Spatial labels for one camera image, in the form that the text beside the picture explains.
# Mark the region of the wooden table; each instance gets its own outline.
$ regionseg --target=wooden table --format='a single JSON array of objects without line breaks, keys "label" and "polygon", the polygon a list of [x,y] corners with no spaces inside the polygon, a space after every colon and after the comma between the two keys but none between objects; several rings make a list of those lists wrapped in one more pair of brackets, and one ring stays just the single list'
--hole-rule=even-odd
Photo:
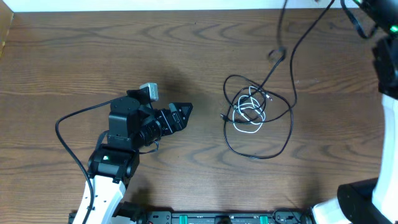
[{"label": "wooden table", "polygon": [[[289,53],[321,11],[288,10]],[[285,152],[255,161],[228,150],[220,113],[232,73],[262,81],[276,47],[278,10],[18,13],[0,59],[0,222],[65,223],[80,204],[84,177],[59,143],[55,121],[159,85],[163,108],[192,102],[188,127],[141,156],[124,200],[174,210],[305,208],[336,195],[340,184],[377,177],[383,114],[372,66],[373,40],[361,40],[341,10],[331,10],[294,60],[298,105]],[[266,88],[292,100],[289,63]],[[230,94],[244,82],[228,86]],[[269,114],[284,109],[277,101]],[[108,128],[109,107],[70,118],[61,134],[84,165]],[[228,126],[242,152],[271,154],[289,117],[257,134]]]}]

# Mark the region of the white backdrop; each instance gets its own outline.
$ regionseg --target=white backdrop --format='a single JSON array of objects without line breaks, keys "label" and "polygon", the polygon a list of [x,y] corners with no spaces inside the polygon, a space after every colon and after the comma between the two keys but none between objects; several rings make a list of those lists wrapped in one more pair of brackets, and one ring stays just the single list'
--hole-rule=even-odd
[{"label": "white backdrop", "polygon": [[[284,0],[3,0],[14,12],[280,9]],[[290,0],[288,8],[326,7],[330,0]],[[356,7],[346,0],[348,7]],[[333,7],[340,7],[336,0]]]}]

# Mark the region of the green component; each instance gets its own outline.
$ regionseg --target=green component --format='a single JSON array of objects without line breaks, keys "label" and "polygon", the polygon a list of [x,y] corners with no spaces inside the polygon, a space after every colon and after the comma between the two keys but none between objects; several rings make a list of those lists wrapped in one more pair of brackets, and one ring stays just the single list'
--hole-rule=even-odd
[{"label": "green component", "polygon": [[266,215],[260,216],[260,224],[268,224],[268,216]]},{"label": "green component", "polygon": [[398,32],[398,26],[392,26],[390,30],[391,32]]},{"label": "green component", "polygon": [[188,215],[180,215],[180,224],[188,224]]}]

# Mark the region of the white cable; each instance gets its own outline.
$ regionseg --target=white cable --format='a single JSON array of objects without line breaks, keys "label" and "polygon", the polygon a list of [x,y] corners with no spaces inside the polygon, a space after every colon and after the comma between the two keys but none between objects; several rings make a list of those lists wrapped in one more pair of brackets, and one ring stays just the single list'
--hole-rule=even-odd
[{"label": "white cable", "polygon": [[[249,87],[249,95],[251,95],[251,90],[252,90],[252,89],[258,90],[256,87],[250,86],[250,87]],[[265,120],[266,120],[266,112],[265,112],[265,110],[264,110],[263,112],[261,112],[261,105],[260,105],[260,103],[259,103],[255,98],[253,98],[252,96],[249,96],[249,95],[241,95],[241,96],[239,97],[239,99],[238,99],[238,108],[237,108],[238,111],[239,111],[239,115],[241,115],[244,119],[246,119],[246,121],[250,121],[250,119],[247,118],[247,117],[244,115],[244,113],[242,113],[242,111],[244,111],[244,110],[246,110],[246,109],[252,109],[252,110],[255,111],[257,114],[260,115],[260,118],[261,118],[262,121],[265,121]],[[242,98],[242,97],[245,97],[245,98],[250,97],[250,101],[251,101],[251,102],[250,102],[250,103],[243,103],[243,104],[241,104],[241,98]],[[235,122],[235,113],[237,113],[236,110],[233,110],[233,113],[232,113],[232,121],[234,121],[234,122]],[[248,134],[254,134],[254,133],[258,132],[258,131],[260,130],[262,124],[263,124],[263,122],[255,123],[255,122],[253,122],[253,121],[251,121],[250,123],[253,124],[253,125],[258,126],[258,128],[257,128],[255,131],[245,131],[245,130],[239,129],[239,128],[236,126],[236,123],[233,123],[233,124],[234,124],[234,127],[235,127],[236,130],[238,130],[238,131],[240,131],[240,132],[242,132],[242,133],[248,133]]]}]

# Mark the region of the green light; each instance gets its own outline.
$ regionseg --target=green light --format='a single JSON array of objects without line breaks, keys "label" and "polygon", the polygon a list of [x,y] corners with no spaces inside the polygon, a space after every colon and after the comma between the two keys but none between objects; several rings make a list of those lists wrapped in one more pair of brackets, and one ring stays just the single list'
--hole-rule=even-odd
[{"label": "green light", "polygon": [[392,26],[390,30],[391,32],[398,32],[398,26]]}]

